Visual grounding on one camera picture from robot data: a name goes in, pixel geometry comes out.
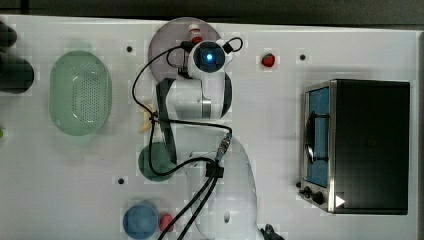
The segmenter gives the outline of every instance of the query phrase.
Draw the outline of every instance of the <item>microwave knob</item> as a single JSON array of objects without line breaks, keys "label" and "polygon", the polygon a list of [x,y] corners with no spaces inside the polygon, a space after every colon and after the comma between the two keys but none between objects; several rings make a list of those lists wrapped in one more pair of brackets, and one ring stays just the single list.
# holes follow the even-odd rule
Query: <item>microwave knob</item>
[{"label": "microwave knob", "polygon": [[324,203],[324,196],[321,192],[312,193],[312,201],[314,201],[316,204],[321,205]]},{"label": "microwave knob", "polygon": [[303,190],[299,190],[299,193],[303,194],[305,198],[310,198],[312,191],[309,187],[305,187]]}]

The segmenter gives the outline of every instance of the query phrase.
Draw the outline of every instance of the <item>cable connector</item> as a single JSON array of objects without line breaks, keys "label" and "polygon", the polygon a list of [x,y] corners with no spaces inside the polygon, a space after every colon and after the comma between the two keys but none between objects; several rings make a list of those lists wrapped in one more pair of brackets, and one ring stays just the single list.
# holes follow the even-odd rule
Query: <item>cable connector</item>
[{"label": "cable connector", "polygon": [[232,137],[233,137],[233,134],[227,133],[227,135],[225,135],[225,137],[221,140],[221,143],[219,144],[219,147],[215,156],[215,160],[221,161],[221,159],[224,157],[225,153],[230,147]]},{"label": "cable connector", "polygon": [[218,163],[206,164],[206,177],[216,177],[223,178],[224,177],[224,168],[219,166]]}]

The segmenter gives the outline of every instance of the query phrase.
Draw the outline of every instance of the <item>dark gray surface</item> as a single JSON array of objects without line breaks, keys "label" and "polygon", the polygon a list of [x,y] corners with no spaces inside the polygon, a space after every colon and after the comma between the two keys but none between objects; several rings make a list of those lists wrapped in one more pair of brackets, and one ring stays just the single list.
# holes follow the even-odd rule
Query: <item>dark gray surface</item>
[{"label": "dark gray surface", "polygon": [[409,83],[337,81],[335,213],[406,214]]},{"label": "dark gray surface", "polygon": [[300,25],[424,25],[424,1],[279,0],[2,0],[0,8],[29,1],[29,14]]}]

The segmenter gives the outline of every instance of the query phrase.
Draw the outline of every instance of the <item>red object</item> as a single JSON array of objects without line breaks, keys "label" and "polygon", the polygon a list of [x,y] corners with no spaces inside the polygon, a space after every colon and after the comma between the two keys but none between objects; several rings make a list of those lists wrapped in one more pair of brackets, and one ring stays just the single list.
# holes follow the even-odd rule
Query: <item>red object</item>
[{"label": "red object", "polygon": [[191,24],[188,27],[188,31],[190,32],[190,41],[194,44],[197,44],[203,41],[202,33],[200,33],[200,27],[197,24]]},{"label": "red object", "polygon": [[[163,215],[160,218],[160,226],[159,229],[163,232],[165,231],[165,228],[168,226],[169,223],[172,222],[172,216],[169,215],[168,213]],[[174,225],[172,225],[172,227],[168,230],[168,232],[172,232],[172,230],[174,230]]]},{"label": "red object", "polygon": [[272,67],[275,64],[275,56],[272,53],[268,53],[262,58],[262,65],[265,67]]}]

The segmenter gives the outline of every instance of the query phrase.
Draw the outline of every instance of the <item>screw hole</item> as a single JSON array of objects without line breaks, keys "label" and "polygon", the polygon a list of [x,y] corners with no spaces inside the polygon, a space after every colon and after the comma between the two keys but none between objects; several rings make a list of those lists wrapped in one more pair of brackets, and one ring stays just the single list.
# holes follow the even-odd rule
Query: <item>screw hole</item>
[{"label": "screw hole", "polygon": [[224,222],[228,223],[230,221],[230,212],[226,211],[224,213]]}]

